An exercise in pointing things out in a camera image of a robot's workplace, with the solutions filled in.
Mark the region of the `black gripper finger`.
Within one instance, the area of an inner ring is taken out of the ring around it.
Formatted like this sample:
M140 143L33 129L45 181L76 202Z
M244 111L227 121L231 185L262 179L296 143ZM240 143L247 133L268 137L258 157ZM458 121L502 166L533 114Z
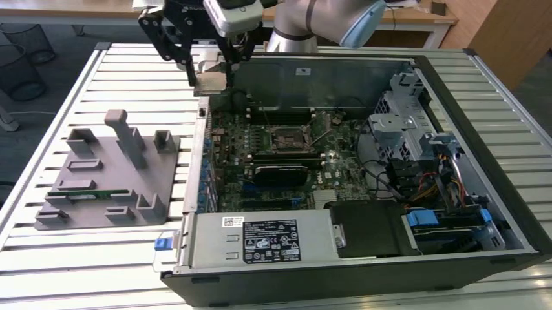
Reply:
M215 38L218 48L224 58L224 62L222 63L222 72L224 73L227 88L232 88L234 86L234 67L240 62L251 59L255 47L255 32L244 32L239 35L239 37L242 40L238 45L232 44L232 40L230 38L222 37L220 35Z
M175 61L176 66L185 72L188 85L196 86L196 76L193 68L193 58L191 55L191 42L177 46L168 37L161 26L163 8L143 9L137 18L137 23L147 38L153 45L157 54L164 61Z

